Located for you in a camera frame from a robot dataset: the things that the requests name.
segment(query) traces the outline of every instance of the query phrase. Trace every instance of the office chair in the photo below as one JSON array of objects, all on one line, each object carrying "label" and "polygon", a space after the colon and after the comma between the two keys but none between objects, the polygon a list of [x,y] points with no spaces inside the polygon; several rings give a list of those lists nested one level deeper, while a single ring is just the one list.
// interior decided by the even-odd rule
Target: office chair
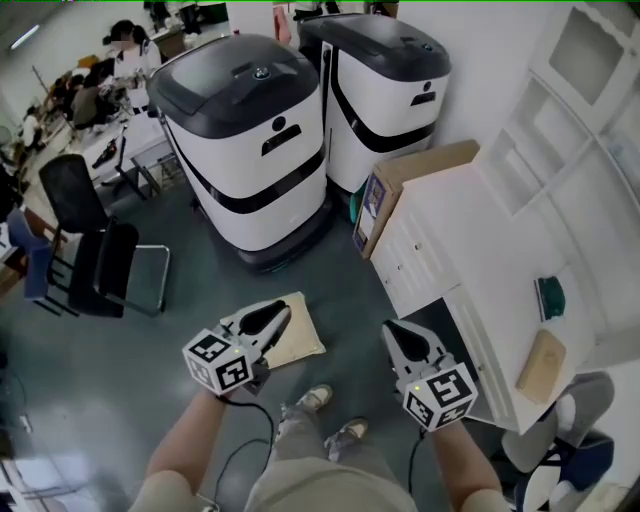
[{"label": "office chair", "polygon": [[62,277],[60,272],[51,268],[54,258],[58,259],[53,254],[51,242],[44,237],[34,235],[24,213],[17,208],[7,215],[7,228],[9,243],[14,247],[22,248],[27,255],[24,298],[56,316],[61,316],[62,311],[78,316],[78,313],[49,296],[50,274]]},{"label": "office chair", "polygon": [[[138,231],[130,224],[118,224],[108,217],[93,188],[84,158],[61,155],[40,170],[40,180],[58,219],[54,237],[62,231],[81,233],[71,270],[68,305],[92,316],[121,318],[124,308],[147,316],[164,311],[164,296],[171,252],[164,245],[138,245]],[[131,263],[137,250],[162,250],[166,253],[164,272],[155,307],[127,300]]]}]

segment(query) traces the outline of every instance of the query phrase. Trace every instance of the forearm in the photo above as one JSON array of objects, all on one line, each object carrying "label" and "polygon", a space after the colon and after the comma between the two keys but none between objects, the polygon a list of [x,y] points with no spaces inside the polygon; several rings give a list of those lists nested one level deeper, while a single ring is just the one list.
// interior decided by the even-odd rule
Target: forearm
[{"label": "forearm", "polygon": [[213,393],[200,390],[151,456],[147,477],[176,471],[195,494],[207,471],[225,407]]},{"label": "forearm", "polygon": [[436,430],[433,442],[454,510],[481,489],[502,493],[498,475],[461,421]]}]

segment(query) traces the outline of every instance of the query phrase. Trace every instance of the black robot lid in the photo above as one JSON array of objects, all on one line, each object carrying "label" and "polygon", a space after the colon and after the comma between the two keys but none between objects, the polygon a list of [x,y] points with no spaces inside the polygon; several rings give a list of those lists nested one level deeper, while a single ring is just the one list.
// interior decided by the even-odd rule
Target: black robot lid
[{"label": "black robot lid", "polygon": [[387,16],[339,14],[309,18],[301,23],[300,39],[305,44],[314,39],[326,41],[380,75],[399,82],[431,80],[451,71],[449,54],[438,41]]},{"label": "black robot lid", "polygon": [[150,100],[173,122],[207,139],[243,133],[297,105],[318,87],[302,54],[257,34],[216,39],[158,69]]}]

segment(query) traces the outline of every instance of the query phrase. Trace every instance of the blue chair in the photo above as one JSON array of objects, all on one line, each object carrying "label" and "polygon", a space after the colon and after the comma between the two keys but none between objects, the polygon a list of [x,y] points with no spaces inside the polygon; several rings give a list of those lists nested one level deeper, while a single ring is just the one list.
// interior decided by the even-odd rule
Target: blue chair
[{"label": "blue chair", "polygon": [[[79,316],[78,313],[49,296],[49,285],[52,281],[50,279],[51,274],[63,277],[60,272],[51,268],[52,261],[58,258],[54,255],[49,240],[34,235],[24,213],[17,208],[13,209],[7,216],[7,227],[11,245],[22,248],[27,255],[24,298],[56,316],[61,316],[61,311]],[[45,304],[45,302],[53,304],[58,310],[52,308],[49,304]]]}]

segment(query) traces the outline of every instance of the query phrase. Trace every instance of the cable wire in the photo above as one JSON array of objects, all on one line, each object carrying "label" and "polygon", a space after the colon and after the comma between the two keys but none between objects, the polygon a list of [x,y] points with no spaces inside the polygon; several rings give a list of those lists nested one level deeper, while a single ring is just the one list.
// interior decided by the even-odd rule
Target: cable wire
[{"label": "cable wire", "polygon": [[411,494],[412,496],[413,496],[413,461],[416,458],[416,452],[418,451],[418,447],[420,446],[420,443],[422,443],[422,440],[424,439],[426,433],[427,431],[425,429],[423,428],[420,429],[418,439],[416,439],[416,442],[413,443],[413,448],[411,449],[411,456],[409,457],[409,474],[407,476],[407,480],[408,480],[409,494]]},{"label": "cable wire", "polygon": [[260,443],[260,444],[266,444],[266,445],[269,446],[269,453],[267,454],[267,459],[265,460],[264,466],[262,468],[262,472],[264,473],[264,470],[267,469],[267,464],[269,463],[269,459],[271,458],[271,449],[273,448],[273,438],[274,438],[275,430],[276,430],[275,429],[275,424],[273,423],[273,419],[271,419],[271,415],[261,405],[258,405],[258,404],[253,403],[253,402],[234,402],[233,400],[229,400],[225,396],[219,396],[218,400],[220,400],[221,402],[223,402],[225,404],[232,405],[233,407],[253,407],[254,409],[258,409],[262,414],[264,414],[264,416],[269,421],[269,440],[267,441],[266,439],[261,439],[261,438],[250,439],[246,443],[243,443],[240,446],[238,446],[238,448],[236,448],[233,452],[231,452],[229,457],[227,457],[227,460],[224,463],[224,466],[222,467],[222,471],[220,471],[220,475],[218,475],[218,480],[216,481],[216,490],[215,490],[215,494],[214,494],[214,497],[213,497],[213,501],[216,504],[218,503],[217,498],[218,498],[218,489],[220,487],[219,484],[222,481],[222,477],[224,476],[224,473],[227,470],[227,467],[229,466],[229,463],[231,462],[231,459],[233,459],[233,457],[235,457],[241,450],[243,450],[244,448],[246,448],[250,444]]}]

